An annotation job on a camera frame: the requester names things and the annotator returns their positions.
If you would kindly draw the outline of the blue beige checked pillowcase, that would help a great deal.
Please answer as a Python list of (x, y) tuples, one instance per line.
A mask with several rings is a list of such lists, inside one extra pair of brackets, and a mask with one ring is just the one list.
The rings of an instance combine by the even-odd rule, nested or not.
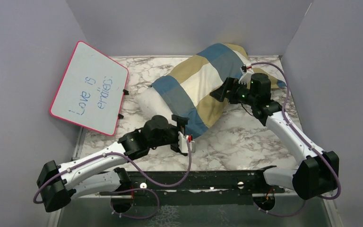
[(189, 118), (186, 133), (198, 138), (222, 116), (227, 101), (218, 102), (210, 92), (227, 77), (240, 79), (241, 66), (250, 64), (245, 49), (235, 44), (213, 44), (176, 65), (156, 79), (154, 88), (172, 115)]

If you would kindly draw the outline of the white pillow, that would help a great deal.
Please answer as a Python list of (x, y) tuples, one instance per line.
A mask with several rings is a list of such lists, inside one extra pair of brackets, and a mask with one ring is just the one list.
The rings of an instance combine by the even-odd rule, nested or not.
[(136, 100), (146, 118), (151, 119), (155, 115), (161, 115), (169, 123), (175, 123), (172, 120), (172, 111), (154, 88), (149, 87), (137, 95)]

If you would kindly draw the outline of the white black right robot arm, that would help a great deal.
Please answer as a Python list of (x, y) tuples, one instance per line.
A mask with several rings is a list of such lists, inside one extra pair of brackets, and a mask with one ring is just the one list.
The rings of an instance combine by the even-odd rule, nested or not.
[(291, 120), (281, 104), (271, 99), (271, 81), (266, 74), (254, 73), (249, 84), (227, 78), (223, 85), (210, 93), (216, 101), (249, 105), (253, 116), (270, 129), (295, 158), (296, 170), (266, 167), (254, 179), (254, 187), (266, 192), (272, 186), (294, 190), (304, 200), (336, 190), (341, 193), (338, 179), (339, 157), (326, 152), (311, 141)]

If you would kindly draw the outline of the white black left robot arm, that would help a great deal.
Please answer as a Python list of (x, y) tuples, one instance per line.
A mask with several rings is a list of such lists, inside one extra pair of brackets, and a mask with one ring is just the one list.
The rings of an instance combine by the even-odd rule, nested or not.
[(124, 134), (99, 152), (67, 163), (54, 160), (45, 163), (37, 178), (35, 204), (43, 204), (46, 212), (67, 206), (72, 199), (96, 192), (116, 191), (124, 194), (130, 182), (117, 171), (104, 173), (111, 167), (130, 163), (146, 156), (150, 150), (169, 145), (171, 150), (191, 157), (191, 137), (186, 134), (189, 118), (172, 115), (175, 125), (161, 115), (155, 115), (143, 127)]

